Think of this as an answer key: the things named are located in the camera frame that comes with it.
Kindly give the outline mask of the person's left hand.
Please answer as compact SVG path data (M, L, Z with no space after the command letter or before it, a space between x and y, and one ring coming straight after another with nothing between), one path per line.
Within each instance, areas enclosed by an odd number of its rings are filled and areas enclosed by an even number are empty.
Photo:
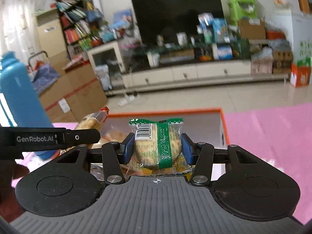
M27 175L30 171L26 166L17 164L15 161L1 160L1 216L7 222L18 218L23 210L15 197L15 189L12 187L12 180Z

